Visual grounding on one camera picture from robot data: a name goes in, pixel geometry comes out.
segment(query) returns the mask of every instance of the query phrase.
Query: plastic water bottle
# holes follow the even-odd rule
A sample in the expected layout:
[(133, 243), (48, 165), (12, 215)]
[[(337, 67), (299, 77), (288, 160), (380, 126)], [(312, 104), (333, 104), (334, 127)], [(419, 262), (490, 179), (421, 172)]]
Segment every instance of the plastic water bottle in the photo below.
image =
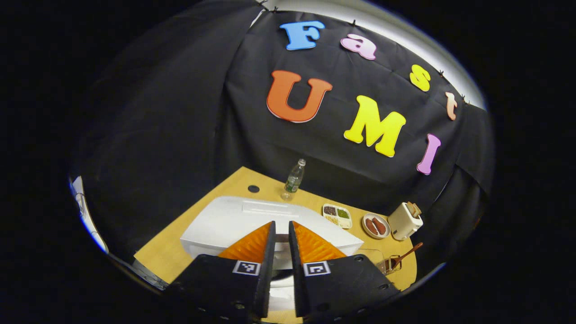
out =
[(282, 197), (282, 199), (287, 201), (292, 200), (292, 196), (298, 190), (298, 187), (300, 187), (300, 183), (302, 183), (302, 178), (304, 177), (305, 165), (306, 160), (300, 159), (298, 161), (298, 164), (296, 164), (296, 166), (292, 168), (292, 171), (290, 171), (290, 174), (288, 175), (288, 180), (284, 185), (284, 192), (280, 196)]

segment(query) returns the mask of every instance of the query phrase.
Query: foam letter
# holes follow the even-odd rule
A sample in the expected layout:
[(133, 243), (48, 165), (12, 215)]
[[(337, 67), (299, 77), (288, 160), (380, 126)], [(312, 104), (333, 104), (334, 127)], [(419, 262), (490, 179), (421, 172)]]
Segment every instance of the foam letter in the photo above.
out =
[(364, 38), (355, 34), (348, 34), (348, 38), (343, 38), (340, 40), (340, 44), (344, 46), (345, 49), (359, 53), (361, 57), (369, 60), (376, 59), (374, 52), (376, 52), (376, 45), (372, 43), (368, 38)]
[(393, 111), (380, 121), (376, 101), (366, 96), (358, 96), (356, 100), (360, 107), (352, 127), (344, 132), (344, 138), (354, 143), (361, 143), (364, 140), (362, 130), (366, 128), (366, 146), (372, 146), (382, 136), (382, 140), (375, 146), (376, 151), (393, 157), (394, 146), (396, 146), (400, 129), (406, 124), (406, 118)]
[(418, 163), (416, 169), (425, 175), (429, 175), (431, 172), (430, 167), (432, 166), (432, 161), (434, 161), (434, 156), (436, 155), (436, 150), (440, 147), (440, 140), (438, 137), (428, 134), (428, 147), (426, 148), (426, 153), (422, 158), (422, 162)]
[(286, 46), (286, 49), (289, 51), (294, 51), (315, 47), (316, 43), (308, 40), (307, 36), (310, 36), (310, 38), (314, 40), (320, 38), (320, 32), (318, 31), (318, 28), (323, 29), (324, 24), (317, 20), (301, 21), (282, 24), (280, 25), (280, 28), (286, 30), (288, 39), (290, 40), (290, 44)]
[(302, 79), (300, 75), (289, 71), (277, 70), (272, 72), (272, 77), (274, 77), (274, 81), (266, 99), (268, 110), (274, 116), (294, 123), (305, 123), (314, 118), (320, 109), (324, 94), (326, 94), (326, 91), (332, 90), (332, 85), (324, 80), (309, 79), (308, 84), (312, 89), (308, 95), (308, 101), (304, 108), (294, 109), (288, 106), (288, 96), (290, 96), (292, 86)]
[(454, 94), (446, 92), (446, 97), (448, 97), (448, 102), (446, 103), (446, 112), (451, 120), (456, 120), (456, 114), (454, 114), (454, 107), (458, 107), (458, 104), (454, 100)]
[(422, 91), (430, 90), (430, 73), (418, 64), (412, 65), (410, 81)]

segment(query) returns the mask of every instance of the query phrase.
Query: wooden table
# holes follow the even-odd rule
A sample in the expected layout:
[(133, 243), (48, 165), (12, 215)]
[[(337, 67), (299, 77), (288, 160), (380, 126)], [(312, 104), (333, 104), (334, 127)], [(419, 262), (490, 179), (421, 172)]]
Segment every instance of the wooden table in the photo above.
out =
[[(260, 188), (259, 192), (252, 193), (248, 191), (248, 186), (253, 184)], [(152, 273), (170, 284), (192, 262), (192, 257), (184, 251), (180, 243), (180, 237), (196, 216), (214, 198), (229, 195), (285, 202), (280, 198), (283, 190), (284, 183), (241, 167), (146, 243), (134, 254), (134, 257)], [(348, 209), (352, 217), (353, 226), (347, 231), (364, 241), (357, 254), (365, 254), (374, 263), (394, 254), (402, 255), (412, 248), (410, 239), (398, 241), (392, 235), (389, 235), (387, 238), (377, 240), (368, 236), (361, 224), (362, 216), (368, 212), (366, 210), (344, 205), (301, 189), (294, 194), (294, 198), (290, 203), (307, 207), (318, 212), (318, 214), (322, 214), (322, 206), (324, 204), (334, 204)], [(402, 269), (389, 274), (388, 279), (399, 290), (408, 288), (416, 280), (415, 254), (412, 253), (404, 258), (402, 260)], [(302, 318), (297, 318), (294, 310), (269, 311), (268, 317), (262, 320), (288, 324), (302, 323)]]

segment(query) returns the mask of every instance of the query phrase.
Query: brown spatula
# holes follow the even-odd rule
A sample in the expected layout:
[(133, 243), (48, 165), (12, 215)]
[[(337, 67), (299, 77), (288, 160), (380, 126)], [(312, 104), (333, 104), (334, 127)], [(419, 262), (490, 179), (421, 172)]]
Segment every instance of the brown spatula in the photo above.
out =
[(422, 242), (416, 244), (412, 249), (410, 249), (410, 251), (404, 253), (404, 255), (402, 255), (401, 257), (398, 258), (391, 258), (390, 259), (390, 270), (394, 269), (394, 267), (396, 267), (398, 264), (400, 264), (400, 261), (402, 261), (402, 259), (404, 259), (406, 257), (406, 255), (416, 251), (417, 249), (420, 248), (420, 246), (422, 246)]

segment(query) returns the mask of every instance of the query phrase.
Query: plate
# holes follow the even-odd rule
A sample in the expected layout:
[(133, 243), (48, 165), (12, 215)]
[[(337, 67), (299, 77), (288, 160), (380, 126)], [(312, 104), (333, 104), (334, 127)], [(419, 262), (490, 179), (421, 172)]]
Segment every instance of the plate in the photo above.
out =
[[(341, 213), (345, 213), (346, 215), (348, 215), (348, 218), (345, 217), (340, 217), (338, 215), (338, 210), (340, 210)], [(332, 204), (324, 204), (322, 206), (322, 215), (324, 216), (324, 218), (327, 218), (329, 221), (333, 222), (334, 224), (336, 224), (336, 222), (334, 222), (334, 218), (336, 218), (336, 220), (338, 221), (338, 226), (344, 228), (344, 229), (349, 229), (352, 228), (352, 216), (350, 215), (350, 212), (348, 211), (348, 209), (344, 208), (344, 207), (340, 207), (340, 206), (336, 206), (336, 205), (332, 205)]]
[[(386, 228), (386, 232), (384, 232), (384, 234), (376, 235), (376, 234), (370, 232), (368, 227), (366, 227), (366, 219), (373, 219), (373, 218), (376, 218), (378, 221), (380, 221), (381, 223), (384, 224), (384, 227)], [(364, 215), (364, 217), (362, 218), (362, 228), (364, 229), (364, 231), (368, 235), (370, 235), (370, 237), (375, 238), (375, 239), (383, 239), (383, 238), (387, 237), (388, 235), (390, 235), (390, 225), (388, 224), (388, 222), (384, 219), (384, 217), (382, 217), (380, 215), (373, 214), (373, 213), (368, 213), (368, 214)]]

